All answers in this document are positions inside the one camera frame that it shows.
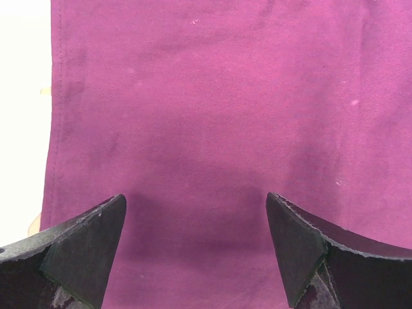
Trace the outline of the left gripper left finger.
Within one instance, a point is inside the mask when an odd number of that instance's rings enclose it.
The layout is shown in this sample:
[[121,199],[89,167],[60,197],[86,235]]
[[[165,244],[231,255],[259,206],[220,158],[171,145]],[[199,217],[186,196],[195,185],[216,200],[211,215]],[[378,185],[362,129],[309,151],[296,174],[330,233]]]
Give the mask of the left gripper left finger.
[[1,247],[1,308],[101,308],[125,217],[119,194]]

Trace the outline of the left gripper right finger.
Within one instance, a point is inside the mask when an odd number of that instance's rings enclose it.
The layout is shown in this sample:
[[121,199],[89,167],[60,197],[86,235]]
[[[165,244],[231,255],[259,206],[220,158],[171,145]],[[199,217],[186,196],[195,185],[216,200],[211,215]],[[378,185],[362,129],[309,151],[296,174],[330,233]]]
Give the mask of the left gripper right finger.
[[290,308],[411,308],[411,250],[345,230],[268,193],[266,210]]

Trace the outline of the purple surgical kit cloth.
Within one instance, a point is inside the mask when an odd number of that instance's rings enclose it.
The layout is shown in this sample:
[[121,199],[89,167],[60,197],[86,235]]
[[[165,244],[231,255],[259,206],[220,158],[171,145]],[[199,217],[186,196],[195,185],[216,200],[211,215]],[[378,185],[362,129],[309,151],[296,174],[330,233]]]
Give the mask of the purple surgical kit cloth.
[[269,192],[411,246],[410,1],[52,1],[41,226],[117,194],[104,308],[286,308]]

